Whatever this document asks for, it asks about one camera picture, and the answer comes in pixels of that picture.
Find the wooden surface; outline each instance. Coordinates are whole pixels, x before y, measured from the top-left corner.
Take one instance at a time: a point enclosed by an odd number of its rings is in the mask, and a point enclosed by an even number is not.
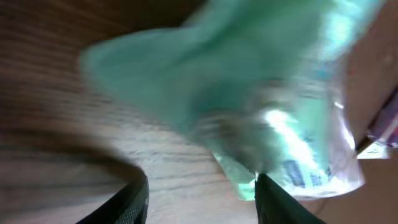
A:
[[[130,164],[150,180],[149,224],[257,222],[206,149],[87,88],[76,69],[90,44],[177,26],[200,4],[0,0],[0,223],[75,223],[134,176]]]

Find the clear plastic packaging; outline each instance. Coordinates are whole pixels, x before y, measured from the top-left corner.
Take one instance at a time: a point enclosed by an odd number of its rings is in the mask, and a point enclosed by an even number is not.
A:
[[[211,0],[180,29],[82,56],[100,88],[212,151],[244,200],[265,172],[297,198],[363,184],[340,59],[383,1]]]

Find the plastic bag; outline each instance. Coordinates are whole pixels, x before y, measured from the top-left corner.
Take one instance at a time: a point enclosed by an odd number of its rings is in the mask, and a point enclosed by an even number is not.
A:
[[[83,53],[90,80],[210,149],[244,200],[265,172],[294,197],[363,184],[338,59],[382,1],[212,0],[181,28]]]

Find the wooden table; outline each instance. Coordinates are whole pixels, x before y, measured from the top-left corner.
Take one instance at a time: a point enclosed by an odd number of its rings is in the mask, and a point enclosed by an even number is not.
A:
[[[0,223],[75,223],[126,184],[131,164],[150,180],[149,224],[257,222],[206,149],[86,87],[76,69],[90,44],[177,26],[201,2],[0,0]],[[373,106],[387,90],[377,95]]]

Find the purple object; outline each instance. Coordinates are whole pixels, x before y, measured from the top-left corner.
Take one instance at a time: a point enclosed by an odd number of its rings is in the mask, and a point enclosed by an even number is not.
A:
[[[398,147],[398,88],[370,125],[368,136],[373,141]]]

